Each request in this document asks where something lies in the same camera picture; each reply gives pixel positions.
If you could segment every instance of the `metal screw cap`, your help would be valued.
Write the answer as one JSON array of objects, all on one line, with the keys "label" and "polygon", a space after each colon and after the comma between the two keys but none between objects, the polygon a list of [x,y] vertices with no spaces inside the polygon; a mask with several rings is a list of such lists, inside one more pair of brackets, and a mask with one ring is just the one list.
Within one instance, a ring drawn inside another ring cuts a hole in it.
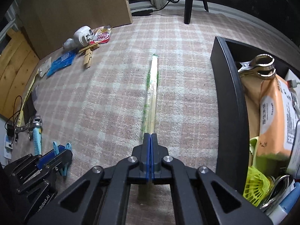
[{"label": "metal screw cap", "polygon": [[206,167],[206,166],[201,166],[201,167],[199,167],[199,171],[200,171],[200,173],[207,173],[208,172],[208,167]]},{"label": "metal screw cap", "polygon": [[171,161],[173,161],[173,157],[172,156],[165,156],[165,157],[163,157],[163,160],[165,162],[171,162]]},{"label": "metal screw cap", "polygon": [[94,166],[92,168],[93,173],[100,173],[102,168],[100,166]]},{"label": "metal screw cap", "polygon": [[127,160],[130,161],[130,162],[132,162],[132,163],[135,163],[137,161],[137,158],[134,157],[134,156],[131,156],[131,157],[128,157]]}]

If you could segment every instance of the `yellow shuttlecock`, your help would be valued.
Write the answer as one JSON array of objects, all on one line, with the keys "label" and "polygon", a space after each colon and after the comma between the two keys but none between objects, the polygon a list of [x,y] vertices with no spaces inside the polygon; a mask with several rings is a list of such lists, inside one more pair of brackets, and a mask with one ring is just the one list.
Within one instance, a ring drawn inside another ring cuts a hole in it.
[{"label": "yellow shuttlecock", "polygon": [[270,181],[263,173],[253,166],[248,167],[243,197],[257,207],[268,194],[270,186]]}]

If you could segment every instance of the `wooden stick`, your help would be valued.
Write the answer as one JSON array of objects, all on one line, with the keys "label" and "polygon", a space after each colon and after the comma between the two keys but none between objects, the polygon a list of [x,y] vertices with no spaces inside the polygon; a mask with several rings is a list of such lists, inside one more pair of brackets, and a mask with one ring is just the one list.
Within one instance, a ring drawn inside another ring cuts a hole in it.
[{"label": "wooden stick", "polygon": [[157,95],[158,56],[153,54],[151,69],[147,75],[147,99],[144,105],[142,136],[154,133]]}]

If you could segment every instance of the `wooden clothespin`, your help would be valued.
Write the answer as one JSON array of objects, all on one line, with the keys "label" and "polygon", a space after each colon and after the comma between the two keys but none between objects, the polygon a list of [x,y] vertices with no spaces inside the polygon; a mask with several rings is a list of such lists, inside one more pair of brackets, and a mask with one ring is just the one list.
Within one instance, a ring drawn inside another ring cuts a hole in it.
[{"label": "wooden clothespin", "polygon": [[95,44],[91,44],[91,45],[88,45],[86,46],[85,48],[82,48],[81,50],[79,50],[78,53],[81,53],[81,52],[85,52],[86,50],[90,49],[91,51],[92,50],[95,50],[99,47],[99,44],[98,43],[95,43]]},{"label": "wooden clothespin", "polygon": [[99,47],[99,44],[95,43],[95,44],[88,45],[85,48],[82,48],[81,50],[79,50],[78,53],[82,52],[82,54],[83,54],[83,52],[85,52],[84,61],[83,61],[83,65],[85,65],[85,68],[89,68],[91,66],[92,50],[97,49],[98,47]]},{"label": "wooden clothespin", "polygon": [[89,68],[91,66],[92,61],[92,51],[90,49],[87,49],[85,51],[84,61],[83,65],[85,65],[85,68]]}]

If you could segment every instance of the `blue clothespin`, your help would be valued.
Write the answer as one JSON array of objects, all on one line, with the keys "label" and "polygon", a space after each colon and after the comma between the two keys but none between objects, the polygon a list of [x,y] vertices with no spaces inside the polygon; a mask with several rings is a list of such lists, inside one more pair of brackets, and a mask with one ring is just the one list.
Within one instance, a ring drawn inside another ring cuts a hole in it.
[{"label": "blue clothespin", "polygon": [[[68,149],[68,150],[72,151],[71,143],[67,143],[65,149]],[[53,141],[53,150],[54,150],[55,155],[59,154],[59,148],[58,148],[58,145],[57,145],[56,141]],[[67,175],[67,168],[68,168],[68,163],[65,164],[64,169],[60,169],[59,172],[62,176]]]},{"label": "blue clothespin", "polygon": [[[72,145],[71,145],[71,143],[67,143],[66,144],[66,149],[72,151]],[[64,175],[63,176],[67,175],[67,168],[68,168],[68,163],[66,163],[65,166],[64,166]]]}]

